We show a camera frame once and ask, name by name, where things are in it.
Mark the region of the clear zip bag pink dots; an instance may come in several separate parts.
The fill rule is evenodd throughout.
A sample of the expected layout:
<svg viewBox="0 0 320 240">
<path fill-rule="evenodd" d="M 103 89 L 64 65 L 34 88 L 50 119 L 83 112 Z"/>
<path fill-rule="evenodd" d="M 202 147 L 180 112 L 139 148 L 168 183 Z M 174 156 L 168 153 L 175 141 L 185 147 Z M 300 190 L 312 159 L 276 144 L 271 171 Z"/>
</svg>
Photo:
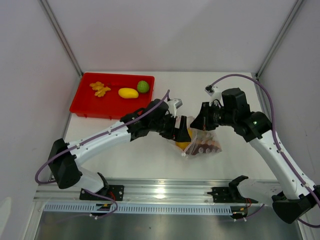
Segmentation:
<svg viewBox="0 0 320 240">
<path fill-rule="evenodd" d="M 203 131 L 203 130 L 198 130 L 195 128 L 190 128 L 190 124 L 192 123 L 192 121 L 194 119 L 195 118 L 193 116 L 187 117 L 187 129 L 188 129 L 188 133 L 191 137 L 191 142 L 175 142 L 173 140 L 168 140 L 168 142 L 184 158 L 196 158 L 199 156 L 218 154 L 218 153 L 197 154 L 197 155 L 190 154 L 191 147 L 194 145 L 194 143 L 196 141 L 203 141 L 203 140 L 205 140 L 205 141 L 206 140 L 218 141 L 218 137 L 217 137 L 216 132 L 214 130 Z"/>
</svg>

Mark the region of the yellow mango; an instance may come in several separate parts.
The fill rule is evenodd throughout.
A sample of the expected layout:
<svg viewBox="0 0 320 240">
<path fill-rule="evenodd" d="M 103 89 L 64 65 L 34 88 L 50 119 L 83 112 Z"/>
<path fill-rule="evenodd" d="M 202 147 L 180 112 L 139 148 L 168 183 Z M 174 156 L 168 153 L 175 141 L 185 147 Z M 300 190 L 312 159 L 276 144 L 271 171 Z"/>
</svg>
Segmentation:
<svg viewBox="0 0 320 240">
<path fill-rule="evenodd" d="M 127 87 L 120 88 L 118 90 L 118 95 L 123 99 L 137 99 L 139 97 L 137 90 Z"/>
</svg>

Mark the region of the ginger root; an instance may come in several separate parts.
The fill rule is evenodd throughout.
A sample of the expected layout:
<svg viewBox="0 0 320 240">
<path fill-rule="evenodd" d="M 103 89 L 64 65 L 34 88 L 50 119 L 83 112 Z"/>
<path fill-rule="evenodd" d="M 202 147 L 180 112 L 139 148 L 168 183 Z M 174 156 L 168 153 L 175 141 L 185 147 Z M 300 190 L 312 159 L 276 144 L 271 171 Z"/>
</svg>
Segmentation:
<svg viewBox="0 0 320 240">
<path fill-rule="evenodd" d="M 97 81 L 94 83 L 91 83 L 89 85 L 93 91 L 95 91 L 94 95 L 98 98 L 103 97 L 107 92 L 109 92 L 111 89 L 107 86 L 105 86 L 103 83 Z"/>
</svg>

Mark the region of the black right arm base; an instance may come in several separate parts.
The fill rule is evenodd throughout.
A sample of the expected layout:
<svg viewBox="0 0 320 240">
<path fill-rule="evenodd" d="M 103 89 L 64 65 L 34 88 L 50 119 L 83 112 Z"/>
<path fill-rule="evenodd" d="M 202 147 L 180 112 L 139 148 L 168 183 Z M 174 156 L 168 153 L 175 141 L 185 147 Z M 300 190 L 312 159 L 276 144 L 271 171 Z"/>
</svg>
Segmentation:
<svg viewBox="0 0 320 240">
<path fill-rule="evenodd" d="M 248 176 L 238 176 L 237 178 L 230 181 L 228 183 L 228 186 L 212 187 L 211 191 L 207 192 L 206 194 L 212 196 L 214 203 L 257 204 L 257 200 L 254 200 L 252 198 L 244 198 L 238 190 L 239 184 L 247 179 L 249 179 Z"/>
</svg>

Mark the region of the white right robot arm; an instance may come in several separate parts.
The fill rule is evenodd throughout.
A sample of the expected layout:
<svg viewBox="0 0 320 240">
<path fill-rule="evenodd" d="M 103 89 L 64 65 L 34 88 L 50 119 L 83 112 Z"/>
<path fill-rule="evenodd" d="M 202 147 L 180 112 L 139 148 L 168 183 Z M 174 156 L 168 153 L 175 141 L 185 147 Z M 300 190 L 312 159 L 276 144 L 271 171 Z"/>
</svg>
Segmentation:
<svg viewBox="0 0 320 240">
<path fill-rule="evenodd" d="M 239 88 L 224 91 L 207 86 L 209 102 L 203 102 L 191 128 L 211 131 L 219 126 L 234 132 L 253 147 L 266 162 L 280 187 L 273 189 L 241 175 L 229 183 L 228 196 L 234 202 L 243 198 L 271 206 L 276 215 L 291 224 L 311 210 L 319 201 L 320 187 L 302 173 L 285 147 L 268 117 L 250 110 L 246 94 Z"/>
</svg>

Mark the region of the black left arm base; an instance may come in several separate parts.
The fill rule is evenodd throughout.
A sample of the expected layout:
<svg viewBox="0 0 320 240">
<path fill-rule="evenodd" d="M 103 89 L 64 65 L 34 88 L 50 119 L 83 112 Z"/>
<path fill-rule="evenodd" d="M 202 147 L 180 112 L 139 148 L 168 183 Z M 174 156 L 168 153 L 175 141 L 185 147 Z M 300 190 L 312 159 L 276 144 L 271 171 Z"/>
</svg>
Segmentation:
<svg viewBox="0 0 320 240">
<path fill-rule="evenodd" d="M 91 193 L 88 193 L 82 188 L 79 195 L 79 199 L 82 201 L 98 201 L 98 200 L 102 201 L 102 200 L 105 200 L 104 198 L 101 197 L 103 196 L 103 197 L 111 198 L 114 201 L 122 201 L 124 196 L 125 186 L 109 185 L 107 180 L 104 178 L 104 176 L 101 173 L 98 172 L 97 174 L 99 175 L 100 179 L 103 182 L 103 188 L 95 193 L 96 195 L 99 195 L 99 196 L 92 195 Z"/>
</svg>

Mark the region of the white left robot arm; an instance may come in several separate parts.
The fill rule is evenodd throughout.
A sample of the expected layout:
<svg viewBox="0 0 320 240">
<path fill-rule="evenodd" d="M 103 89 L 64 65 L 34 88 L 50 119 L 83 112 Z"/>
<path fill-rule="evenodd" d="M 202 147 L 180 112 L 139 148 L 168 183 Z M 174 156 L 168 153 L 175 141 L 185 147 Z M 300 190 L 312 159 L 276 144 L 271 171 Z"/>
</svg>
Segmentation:
<svg viewBox="0 0 320 240">
<path fill-rule="evenodd" d="M 49 168 L 57 186 L 68 189 L 73 186 L 88 190 L 97 200 L 108 196 L 109 186 L 99 172 L 91 172 L 82 165 L 102 151 L 158 133 L 167 140 L 178 143 L 191 141 L 186 116 L 177 116 L 182 100 L 174 98 L 168 102 L 155 99 L 146 108 L 123 116 L 119 121 L 96 135 L 74 141 L 56 140 L 49 154 Z"/>
</svg>

